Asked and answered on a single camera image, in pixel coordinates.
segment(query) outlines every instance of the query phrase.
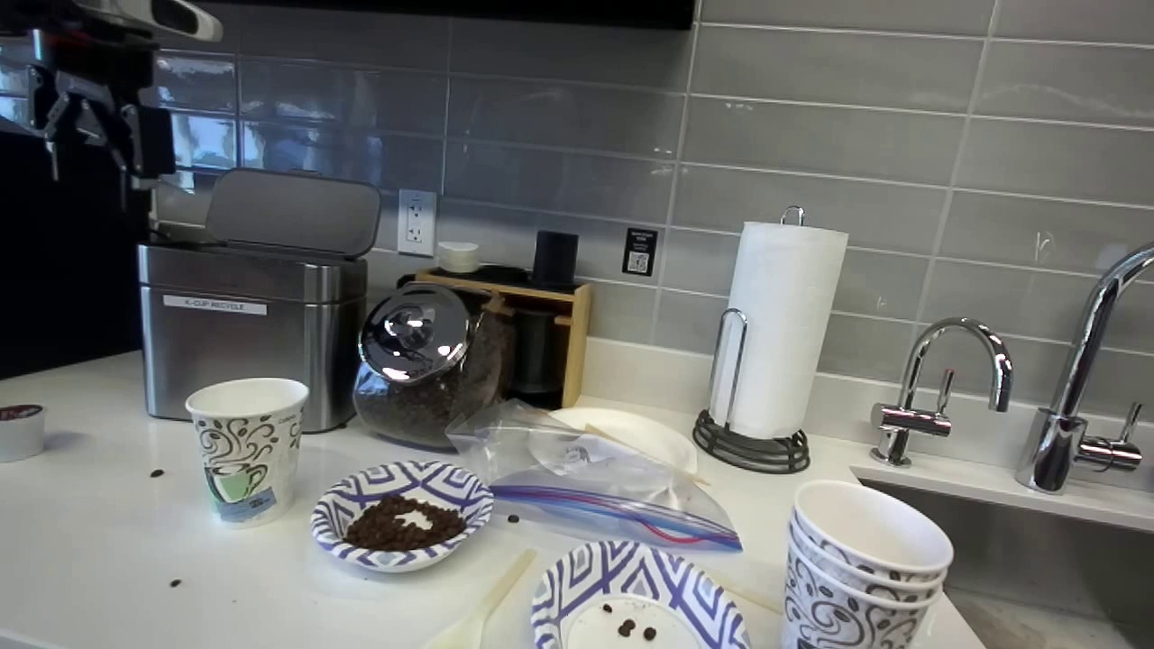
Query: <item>paper towel roll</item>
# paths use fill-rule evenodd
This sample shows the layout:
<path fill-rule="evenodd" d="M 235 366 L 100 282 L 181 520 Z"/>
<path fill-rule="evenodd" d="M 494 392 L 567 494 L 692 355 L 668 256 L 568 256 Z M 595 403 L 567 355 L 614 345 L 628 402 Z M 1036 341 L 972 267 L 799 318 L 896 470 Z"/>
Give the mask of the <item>paper towel roll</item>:
<path fill-rule="evenodd" d="M 717 337 L 712 424 L 750 440 L 802 430 L 845 247 L 845 232 L 752 219 L 744 226 Z"/>

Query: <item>plate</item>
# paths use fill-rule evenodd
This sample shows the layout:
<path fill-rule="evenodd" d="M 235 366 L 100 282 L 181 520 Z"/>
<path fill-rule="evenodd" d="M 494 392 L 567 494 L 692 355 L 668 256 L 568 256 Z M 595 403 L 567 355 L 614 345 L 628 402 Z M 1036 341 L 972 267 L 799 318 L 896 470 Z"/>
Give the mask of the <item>plate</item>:
<path fill-rule="evenodd" d="M 635 545 L 580 545 L 545 570 L 534 649 L 750 649 L 734 603 L 688 559 Z"/>
<path fill-rule="evenodd" d="M 347 545 L 347 529 L 381 497 L 426 503 L 461 515 L 464 529 L 439 545 L 378 551 Z M 473 533 L 479 533 L 494 515 L 494 494 L 473 473 L 447 463 L 388 463 L 337 481 L 308 515 L 312 543 L 367 575 L 414 575 L 453 555 Z"/>
<path fill-rule="evenodd" d="M 680 473 L 697 473 L 697 446 L 688 444 L 688 438 L 680 438 L 677 430 L 631 415 L 631 413 L 614 413 L 614 408 L 561 408 L 550 413 L 550 420 L 558 420 L 561 427 L 573 430 L 591 430 L 603 434 L 639 454 L 644 454 L 647 463 L 680 470 Z"/>

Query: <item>stacked paper cup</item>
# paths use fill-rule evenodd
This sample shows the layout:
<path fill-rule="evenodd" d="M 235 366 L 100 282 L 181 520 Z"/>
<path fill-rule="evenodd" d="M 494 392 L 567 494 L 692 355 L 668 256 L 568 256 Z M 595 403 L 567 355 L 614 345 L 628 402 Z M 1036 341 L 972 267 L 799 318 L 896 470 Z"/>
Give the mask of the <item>stacked paper cup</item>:
<path fill-rule="evenodd" d="M 950 563 L 943 529 L 861 484 L 802 484 L 788 511 L 781 649 L 901 649 Z"/>

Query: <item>paper towel holder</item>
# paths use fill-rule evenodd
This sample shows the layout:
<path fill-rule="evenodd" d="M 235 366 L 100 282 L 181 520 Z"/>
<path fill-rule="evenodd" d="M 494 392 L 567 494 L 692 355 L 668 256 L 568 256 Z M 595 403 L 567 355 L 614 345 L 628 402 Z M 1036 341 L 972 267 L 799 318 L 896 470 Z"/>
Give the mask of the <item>paper towel holder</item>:
<path fill-rule="evenodd" d="M 750 440 L 750 438 L 733 430 L 733 402 L 734 402 L 734 390 L 740 390 L 744 357 L 745 357 L 745 331 L 750 331 L 745 315 L 740 308 L 724 308 L 721 312 L 721 324 L 717 324 L 717 349 L 721 349 L 724 324 L 733 318 L 740 324 L 740 341 L 734 341 L 734 366 L 733 366 L 733 380 L 729 380 L 724 424 L 712 424 L 710 408 L 704 408 L 697 415 L 697 424 L 692 424 L 692 440 L 697 440 L 699 450 L 712 454 L 724 464 L 734 464 L 734 470 L 750 470 L 750 473 L 802 473 L 807 463 L 810 463 L 802 430 L 798 430 L 794 438 L 770 438 L 770 440 Z"/>

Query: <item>electrical outlet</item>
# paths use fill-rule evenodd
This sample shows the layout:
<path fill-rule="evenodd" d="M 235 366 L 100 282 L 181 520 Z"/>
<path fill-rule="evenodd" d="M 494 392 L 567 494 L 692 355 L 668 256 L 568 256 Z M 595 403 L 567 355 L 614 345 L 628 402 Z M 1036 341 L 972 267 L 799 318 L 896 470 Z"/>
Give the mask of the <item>electrical outlet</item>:
<path fill-rule="evenodd" d="M 436 232 L 436 196 L 395 192 L 395 254 L 431 256 L 431 232 Z"/>

